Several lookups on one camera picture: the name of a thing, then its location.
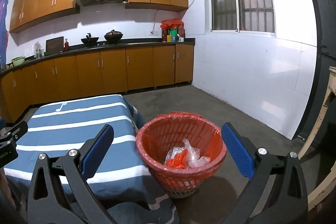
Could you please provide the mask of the red bottle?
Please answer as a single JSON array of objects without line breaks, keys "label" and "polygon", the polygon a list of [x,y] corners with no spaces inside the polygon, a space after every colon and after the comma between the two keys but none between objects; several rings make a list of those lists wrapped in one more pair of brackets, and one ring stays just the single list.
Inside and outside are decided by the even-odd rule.
[{"label": "red bottle", "polygon": [[70,45],[69,45],[68,39],[65,39],[63,51],[66,52],[66,51],[69,51],[69,49],[70,49]]}]

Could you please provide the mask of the small clear plastic wrap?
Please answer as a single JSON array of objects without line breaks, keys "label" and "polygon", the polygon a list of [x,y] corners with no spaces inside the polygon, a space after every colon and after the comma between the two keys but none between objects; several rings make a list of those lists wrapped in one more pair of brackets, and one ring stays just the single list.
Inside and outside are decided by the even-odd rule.
[{"label": "small clear plastic wrap", "polygon": [[187,163],[186,163],[187,169],[199,168],[199,167],[205,166],[208,163],[210,163],[210,158],[207,156],[201,156],[200,150],[198,148],[192,147],[190,142],[187,139],[183,139],[182,141],[183,141],[184,146],[183,147],[173,147],[171,150],[169,150],[165,157],[165,161],[167,161],[167,159],[172,159],[176,154],[182,152],[184,149],[187,149],[189,152],[187,156]]}]

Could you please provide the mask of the red bag with items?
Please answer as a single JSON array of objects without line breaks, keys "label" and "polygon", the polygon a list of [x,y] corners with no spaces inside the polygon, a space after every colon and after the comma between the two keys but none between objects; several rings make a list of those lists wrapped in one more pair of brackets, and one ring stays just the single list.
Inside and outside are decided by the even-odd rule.
[{"label": "red bag with items", "polygon": [[168,19],[161,21],[162,41],[163,42],[184,42],[185,27],[181,19]]}]

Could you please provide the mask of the red lined trash basket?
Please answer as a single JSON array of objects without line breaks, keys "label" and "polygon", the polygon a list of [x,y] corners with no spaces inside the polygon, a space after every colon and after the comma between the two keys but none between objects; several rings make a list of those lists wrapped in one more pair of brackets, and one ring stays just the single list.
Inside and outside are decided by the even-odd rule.
[{"label": "red lined trash basket", "polygon": [[147,122],[135,137],[150,173],[171,198],[194,194],[224,162],[221,130],[201,115],[174,111]]}]

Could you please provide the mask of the orange bag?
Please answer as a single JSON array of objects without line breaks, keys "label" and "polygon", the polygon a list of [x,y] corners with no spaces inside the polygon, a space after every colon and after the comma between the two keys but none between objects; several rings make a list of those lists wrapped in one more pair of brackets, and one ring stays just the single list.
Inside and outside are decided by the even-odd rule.
[{"label": "orange bag", "polygon": [[176,154],[172,159],[165,161],[165,166],[175,169],[186,169],[188,150],[184,149],[182,152]]}]

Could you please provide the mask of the black wok with lid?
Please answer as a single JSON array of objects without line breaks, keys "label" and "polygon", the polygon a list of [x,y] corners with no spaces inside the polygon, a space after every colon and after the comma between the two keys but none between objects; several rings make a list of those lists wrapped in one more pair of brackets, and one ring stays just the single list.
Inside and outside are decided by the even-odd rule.
[{"label": "black wok with lid", "polygon": [[116,30],[111,30],[104,35],[107,44],[118,44],[123,37],[123,33]]}]

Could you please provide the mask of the black wok left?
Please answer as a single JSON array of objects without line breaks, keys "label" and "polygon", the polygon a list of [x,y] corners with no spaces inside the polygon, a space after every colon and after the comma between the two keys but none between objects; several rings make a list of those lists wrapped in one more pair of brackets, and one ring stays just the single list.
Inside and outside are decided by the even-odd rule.
[{"label": "black wok left", "polygon": [[86,47],[95,47],[98,44],[99,37],[93,37],[91,33],[87,33],[85,38],[81,38],[81,42]]}]

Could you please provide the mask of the pink blue hanging cloth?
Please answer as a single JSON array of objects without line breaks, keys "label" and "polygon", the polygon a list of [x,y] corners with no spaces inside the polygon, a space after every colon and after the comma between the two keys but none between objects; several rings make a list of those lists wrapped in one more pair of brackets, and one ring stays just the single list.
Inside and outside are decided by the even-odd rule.
[{"label": "pink blue hanging cloth", "polygon": [[0,56],[1,70],[6,66],[6,52],[8,45],[9,33],[6,29],[7,5],[9,0],[1,0],[0,2]]}]

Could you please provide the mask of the dark cutting board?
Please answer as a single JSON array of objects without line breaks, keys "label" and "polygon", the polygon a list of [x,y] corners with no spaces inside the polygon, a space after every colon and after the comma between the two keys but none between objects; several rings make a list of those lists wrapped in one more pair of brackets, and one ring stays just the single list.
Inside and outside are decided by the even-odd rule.
[{"label": "dark cutting board", "polygon": [[46,51],[45,51],[46,56],[61,53],[63,52],[63,49],[64,49],[63,36],[46,40]]}]

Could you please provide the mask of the clear jar on counter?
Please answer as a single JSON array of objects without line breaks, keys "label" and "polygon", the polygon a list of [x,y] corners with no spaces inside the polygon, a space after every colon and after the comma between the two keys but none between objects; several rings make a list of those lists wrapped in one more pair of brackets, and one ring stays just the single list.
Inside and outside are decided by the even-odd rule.
[{"label": "clear jar on counter", "polygon": [[42,45],[39,42],[36,42],[33,46],[34,50],[34,57],[36,59],[39,59],[45,55],[44,49],[42,48]]}]

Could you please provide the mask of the green basin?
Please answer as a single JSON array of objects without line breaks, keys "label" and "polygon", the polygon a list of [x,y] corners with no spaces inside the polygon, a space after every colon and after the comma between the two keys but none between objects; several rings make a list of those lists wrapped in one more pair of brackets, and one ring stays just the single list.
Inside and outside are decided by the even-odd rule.
[{"label": "green basin", "polygon": [[14,67],[18,67],[22,65],[25,62],[25,57],[24,56],[19,56],[11,60],[12,64]]}]

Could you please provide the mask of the black countertop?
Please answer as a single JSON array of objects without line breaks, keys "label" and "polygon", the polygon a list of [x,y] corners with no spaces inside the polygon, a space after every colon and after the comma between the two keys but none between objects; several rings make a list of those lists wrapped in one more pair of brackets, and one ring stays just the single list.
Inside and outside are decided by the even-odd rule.
[{"label": "black countertop", "polygon": [[7,75],[10,72],[16,71],[17,69],[22,69],[24,67],[28,67],[30,65],[35,65],[42,61],[47,61],[50,59],[57,59],[60,57],[79,55],[82,53],[92,53],[96,51],[104,51],[104,50],[114,50],[114,49],[122,49],[122,48],[130,48],[130,47],[143,47],[143,46],[172,46],[176,44],[187,44],[187,45],[195,45],[195,38],[186,38],[184,42],[161,42],[159,39],[122,39],[120,43],[117,44],[104,44],[103,42],[99,42],[98,46],[86,48],[84,46],[75,45],[70,46],[70,50],[66,52],[55,53],[53,55],[43,56],[39,59],[35,59],[33,56],[30,56],[22,65],[17,67],[9,68],[3,72],[1,72],[1,77]]}]

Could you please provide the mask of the lower wooden kitchen cabinets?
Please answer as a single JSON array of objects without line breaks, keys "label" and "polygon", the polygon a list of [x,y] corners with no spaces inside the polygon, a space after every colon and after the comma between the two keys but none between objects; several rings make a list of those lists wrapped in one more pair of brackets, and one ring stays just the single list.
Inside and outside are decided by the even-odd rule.
[{"label": "lower wooden kitchen cabinets", "polygon": [[145,43],[46,57],[1,73],[1,118],[33,105],[191,83],[193,42]]}]

